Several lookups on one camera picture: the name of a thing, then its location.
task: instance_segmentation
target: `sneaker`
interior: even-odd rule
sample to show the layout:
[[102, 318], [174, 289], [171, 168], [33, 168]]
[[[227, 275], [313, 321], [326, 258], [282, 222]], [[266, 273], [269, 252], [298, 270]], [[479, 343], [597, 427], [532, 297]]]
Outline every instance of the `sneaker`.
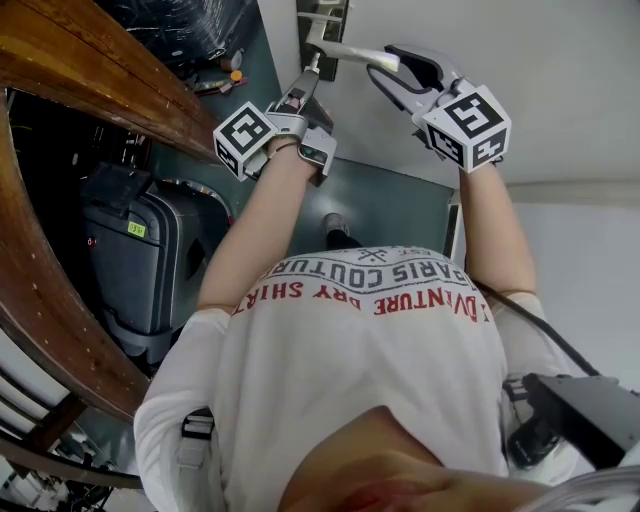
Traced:
[[322, 219], [322, 225], [327, 235], [330, 231], [338, 230], [349, 236], [349, 225], [345, 218], [339, 213], [329, 213], [325, 215], [324, 219]]

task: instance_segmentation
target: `floor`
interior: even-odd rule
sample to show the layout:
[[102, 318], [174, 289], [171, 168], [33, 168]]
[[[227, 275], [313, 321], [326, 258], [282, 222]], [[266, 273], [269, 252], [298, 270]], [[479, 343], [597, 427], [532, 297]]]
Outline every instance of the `floor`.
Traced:
[[[212, 95], [203, 103], [224, 119], [247, 101], [264, 110], [280, 97], [273, 60], [264, 30], [244, 54], [246, 85], [230, 96]], [[215, 79], [216, 72], [201, 73]], [[172, 148], [154, 144], [149, 169], [158, 178], [197, 181], [218, 192], [237, 217], [247, 202], [253, 182], [238, 182], [225, 168], [196, 162]], [[352, 236], [366, 246], [418, 245], [435, 250], [444, 246], [447, 205], [451, 189], [347, 160], [336, 160], [329, 178], [311, 188], [305, 198], [289, 254], [324, 250], [321, 221], [329, 212], [343, 214]]]

